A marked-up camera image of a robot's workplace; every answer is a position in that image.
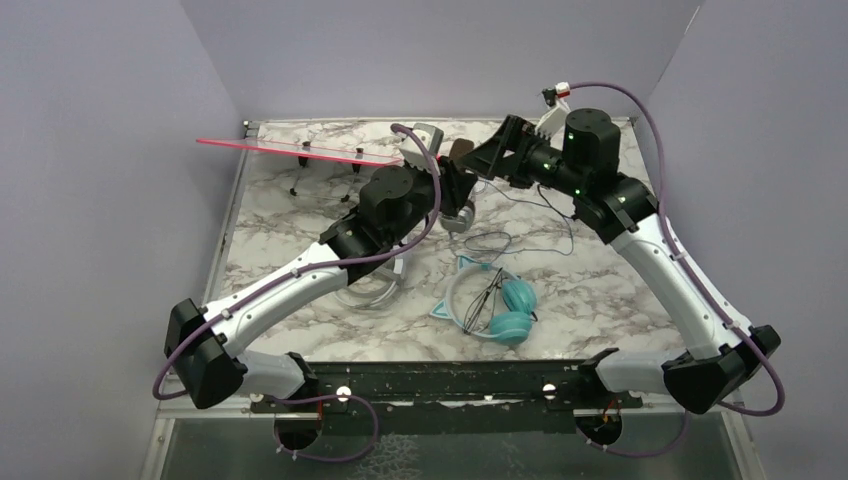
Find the brown over-ear headphones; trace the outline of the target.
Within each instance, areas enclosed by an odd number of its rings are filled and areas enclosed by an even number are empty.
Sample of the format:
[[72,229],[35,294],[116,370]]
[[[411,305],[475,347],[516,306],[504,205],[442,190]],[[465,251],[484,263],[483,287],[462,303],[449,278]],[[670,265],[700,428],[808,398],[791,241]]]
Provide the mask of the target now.
[[478,177],[455,164],[455,160],[473,149],[471,140],[459,138],[453,142],[448,155],[438,158],[441,182],[439,222],[449,234],[467,232],[475,220],[474,187]]

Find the blue wired earbuds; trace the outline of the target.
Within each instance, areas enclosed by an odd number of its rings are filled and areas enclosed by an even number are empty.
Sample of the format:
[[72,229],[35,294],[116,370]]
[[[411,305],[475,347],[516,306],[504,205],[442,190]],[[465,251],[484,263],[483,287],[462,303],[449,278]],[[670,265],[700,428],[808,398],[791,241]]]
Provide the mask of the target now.
[[484,224],[466,235],[461,246],[487,261],[520,254],[554,254],[569,257],[576,241],[572,221],[536,189],[537,200],[515,196],[484,180],[475,191],[493,209]]

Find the teal cat-ear headphones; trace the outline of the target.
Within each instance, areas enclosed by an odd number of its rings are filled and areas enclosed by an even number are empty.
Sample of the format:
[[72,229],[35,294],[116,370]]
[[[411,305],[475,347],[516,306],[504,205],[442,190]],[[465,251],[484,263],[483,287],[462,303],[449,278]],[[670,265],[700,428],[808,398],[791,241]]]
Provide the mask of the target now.
[[[461,284],[474,276],[487,274],[488,284],[466,309],[456,307]],[[492,340],[505,346],[525,342],[538,317],[538,298],[533,287],[509,270],[469,256],[457,258],[457,273],[449,280],[443,298],[429,315],[449,320],[468,336]]]

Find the white grey over-ear headphones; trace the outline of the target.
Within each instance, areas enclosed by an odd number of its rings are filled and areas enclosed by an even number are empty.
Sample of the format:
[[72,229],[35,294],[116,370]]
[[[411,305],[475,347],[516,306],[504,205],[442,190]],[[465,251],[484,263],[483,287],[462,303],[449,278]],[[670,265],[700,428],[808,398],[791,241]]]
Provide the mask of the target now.
[[399,254],[364,277],[361,283],[335,292],[334,298],[340,305],[353,310],[385,308],[403,288],[408,264],[407,255]]

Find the black wired earbuds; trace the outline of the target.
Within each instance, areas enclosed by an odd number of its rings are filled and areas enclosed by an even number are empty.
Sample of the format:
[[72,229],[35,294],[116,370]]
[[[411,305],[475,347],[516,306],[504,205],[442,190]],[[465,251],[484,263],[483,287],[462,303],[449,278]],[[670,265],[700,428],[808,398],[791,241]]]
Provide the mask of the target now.
[[480,316],[486,310],[487,305],[491,303],[490,308],[490,320],[484,326],[484,329],[490,327],[491,323],[494,321],[496,304],[497,304],[497,295],[501,290],[502,284],[504,281],[504,273],[503,269],[499,267],[494,276],[489,281],[487,286],[478,293],[474,299],[467,306],[465,313],[462,317],[462,331],[466,335],[471,334],[480,334],[482,332],[481,327],[478,326],[480,323]]

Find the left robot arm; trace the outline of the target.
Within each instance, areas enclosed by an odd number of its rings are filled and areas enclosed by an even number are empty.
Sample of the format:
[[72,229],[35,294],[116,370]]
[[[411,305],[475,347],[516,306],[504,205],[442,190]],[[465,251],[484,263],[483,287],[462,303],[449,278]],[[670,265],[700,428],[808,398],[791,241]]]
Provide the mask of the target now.
[[316,378],[298,354],[249,351],[272,326],[312,301],[347,287],[420,242],[419,223],[461,209],[478,180],[448,158],[436,171],[408,164],[374,171],[359,202],[318,241],[273,274],[225,298],[197,306],[186,299],[170,313],[164,352],[185,395],[198,409],[236,394],[262,394],[298,411],[313,401]]

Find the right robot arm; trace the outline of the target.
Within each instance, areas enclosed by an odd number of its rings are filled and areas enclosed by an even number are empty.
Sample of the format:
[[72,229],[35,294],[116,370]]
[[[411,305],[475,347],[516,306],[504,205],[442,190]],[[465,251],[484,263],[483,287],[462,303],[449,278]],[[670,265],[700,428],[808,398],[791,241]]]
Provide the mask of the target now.
[[664,394],[695,414],[723,404],[766,365],[779,335],[753,326],[727,301],[661,216],[656,196],[620,172],[621,131],[607,113],[577,109],[563,125],[563,145],[554,148],[530,121],[509,115],[480,145],[458,140],[450,161],[487,180],[571,196],[575,219],[633,267],[678,329],[685,345],[679,353],[612,349],[595,356],[577,380],[579,398],[600,407],[618,392]]

